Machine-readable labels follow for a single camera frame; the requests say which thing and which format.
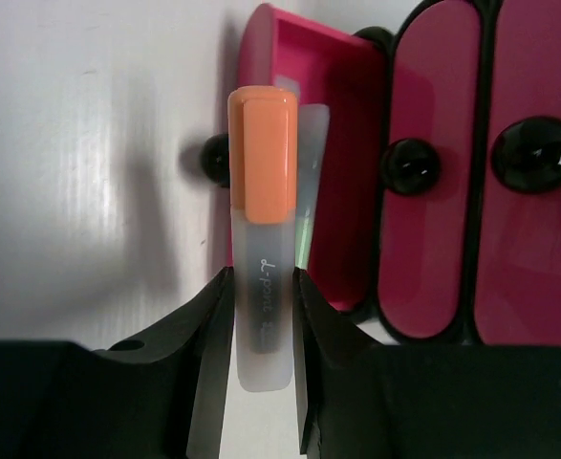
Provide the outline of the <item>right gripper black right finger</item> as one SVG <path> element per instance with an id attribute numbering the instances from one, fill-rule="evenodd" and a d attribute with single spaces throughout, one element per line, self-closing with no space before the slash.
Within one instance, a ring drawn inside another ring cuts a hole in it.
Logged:
<path id="1" fill-rule="evenodd" d="M 292 276 L 310 458 L 561 458 L 561 348 L 385 345 Z"/>

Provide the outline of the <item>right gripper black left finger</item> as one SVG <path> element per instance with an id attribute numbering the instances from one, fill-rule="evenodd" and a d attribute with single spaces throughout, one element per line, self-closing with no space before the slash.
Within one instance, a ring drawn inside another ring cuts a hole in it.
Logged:
<path id="1" fill-rule="evenodd" d="M 105 350 L 0 340 L 0 458 L 216 458 L 234 276 Z"/>

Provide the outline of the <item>pink drawer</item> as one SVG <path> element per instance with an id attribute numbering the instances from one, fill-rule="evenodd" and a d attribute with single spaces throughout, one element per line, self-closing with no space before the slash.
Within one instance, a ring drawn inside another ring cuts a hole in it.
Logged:
<path id="1" fill-rule="evenodd" d="M 473 3 L 437 1 L 395 45 L 378 302 L 404 339 L 436 338 L 458 314 L 481 34 Z"/>
<path id="2" fill-rule="evenodd" d="M 240 86 L 294 92 L 305 141 L 299 172 L 317 197 L 302 218 L 310 245 L 297 252 L 339 312 L 363 306 L 377 282 L 378 157 L 392 35 L 381 27 L 348 34 L 276 8 L 258 6 L 237 58 Z"/>
<path id="3" fill-rule="evenodd" d="M 499 9 L 474 318 L 488 344 L 561 346 L 561 1 Z"/>

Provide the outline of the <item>pink top drawer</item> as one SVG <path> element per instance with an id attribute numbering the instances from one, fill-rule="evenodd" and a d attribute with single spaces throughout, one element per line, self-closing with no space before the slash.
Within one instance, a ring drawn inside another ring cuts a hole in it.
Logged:
<path id="1" fill-rule="evenodd" d="M 474 318 L 488 344 L 561 346 L 561 1 L 499 9 Z"/>

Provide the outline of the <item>green capped marker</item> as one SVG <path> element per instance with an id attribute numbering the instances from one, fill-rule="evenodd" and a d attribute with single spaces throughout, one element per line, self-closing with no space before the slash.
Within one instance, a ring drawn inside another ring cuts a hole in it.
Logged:
<path id="1" fill-rule="evenodd" d="M 329 124 L 330 108 L 327 105 L 304 104 L 299 107 L 295 266 L 302 270 L 306 270 L 309 264 Z"/>

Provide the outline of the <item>orange clear-capped marker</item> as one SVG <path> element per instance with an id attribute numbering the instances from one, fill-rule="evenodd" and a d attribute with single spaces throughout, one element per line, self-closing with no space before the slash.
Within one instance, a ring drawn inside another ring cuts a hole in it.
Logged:
<path id="1" fill-rule="evenodd" d="M 238 379 L 248 392 L 276 391 L 293 370 L 297 99 L 244 86 L 227 114 Z"/>

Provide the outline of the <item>pink bottom drawer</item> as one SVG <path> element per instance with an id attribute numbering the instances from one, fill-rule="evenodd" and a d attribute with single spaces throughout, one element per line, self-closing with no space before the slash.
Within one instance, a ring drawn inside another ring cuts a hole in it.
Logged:
<path id="1" fill-rule="evenodd" d="M 302 218 L 310 245 L 297 252 L 339 312 L 363 306 L 377 282 L 378 157 L 392 35 L 381 27 L 348 34 L 276 8 L 258 6 L 237 58 L 240 86 L 294 92 L 305 141 L 299 172 L 317 197 Z"/>

